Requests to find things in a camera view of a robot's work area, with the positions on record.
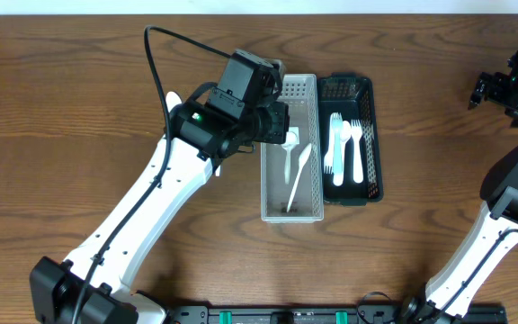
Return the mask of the white plastic spoon horizontal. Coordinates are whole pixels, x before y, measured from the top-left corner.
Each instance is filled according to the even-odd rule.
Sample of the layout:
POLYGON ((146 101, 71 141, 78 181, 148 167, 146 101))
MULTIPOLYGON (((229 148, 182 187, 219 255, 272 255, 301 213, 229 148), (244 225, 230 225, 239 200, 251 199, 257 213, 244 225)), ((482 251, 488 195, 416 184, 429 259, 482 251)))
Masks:
POLYGON ((301 177, 301 174, 302 174, 302 171, 305 167, 305 165, 308 163, 308 160, 309 160, 309 157, 310 157, 310 154, 311 154, 311 151, 312 151, 312 144, 309 143, 300 153, 299 155, 299 168, 298 168, 298 172, 296 174, 296 178, 295 178, 295 181, 294 181, 294 184, 293 184, 293 187, 291 189, 291 192, 290 192, 290 199, 288 200, 288 204, 287 204, 287 208, 286 208, 286 212, 289 212, 290 211, 290 208, 293 204, 293 200, 295 198, 295 195, 296 195, 296 192, 298 190, 298 186, 299 186, 299 180, 300 180, 300 177, 301 177))

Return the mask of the white plastic fork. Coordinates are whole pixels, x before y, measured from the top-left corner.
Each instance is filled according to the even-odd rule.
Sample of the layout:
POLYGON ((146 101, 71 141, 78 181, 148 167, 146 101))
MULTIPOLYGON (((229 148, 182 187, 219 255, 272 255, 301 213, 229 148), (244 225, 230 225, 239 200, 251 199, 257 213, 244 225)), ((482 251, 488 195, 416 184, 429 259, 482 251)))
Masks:
POLYGON ((341 131, 343 129, 343 118, 339 112, 334 112, 332 115, 331 129, 334 133, 334 160, 333 173, 338 176, 343 172, 343 162, 341 161, 341 131))
POLYGON ((356 184, 363 182, 363 169, 360 142, 362 139, 362 123, 351 120, 351 136, 353 140, 353 181, 356 184))
POLYGON ((327 139, 327 152, 324 155, 324 173, 330 175, 333 173, 333 161, 334 161, 334 143, 335 135, 332 129, 329 129, 327 139))

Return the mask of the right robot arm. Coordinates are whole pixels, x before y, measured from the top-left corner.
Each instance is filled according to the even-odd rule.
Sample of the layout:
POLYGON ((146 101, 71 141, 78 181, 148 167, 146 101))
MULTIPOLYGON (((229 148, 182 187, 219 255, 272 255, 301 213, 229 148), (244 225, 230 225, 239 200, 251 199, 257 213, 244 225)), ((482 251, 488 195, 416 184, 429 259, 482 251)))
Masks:
MULTIPOLYGON (((469 99, 501 105, 518 123, 518 49, 509 58, 509 74, 483 73, 469 99)), ((505 323, 502 306, 475 305, 478 289, 518 244, 518 146, 497 161, 480 188, 478 216, 449 262, 417 296, 400 306, 396 323, 505 323)))

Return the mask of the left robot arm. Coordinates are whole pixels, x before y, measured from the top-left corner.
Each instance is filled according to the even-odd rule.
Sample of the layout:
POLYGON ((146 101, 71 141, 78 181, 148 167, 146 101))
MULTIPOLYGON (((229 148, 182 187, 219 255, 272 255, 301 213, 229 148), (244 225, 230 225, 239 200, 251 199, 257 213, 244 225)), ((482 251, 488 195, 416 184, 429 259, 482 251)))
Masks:
POLYGON ((40 323, 163 323, 166 309, 131 286, 149 251, 221 163, 256 142, 282 144, 285 66, 238 49, 217 83, 187 99, 168 94, 168 132, 110 215, 62 262, 43 257, 30 286, 40 323))

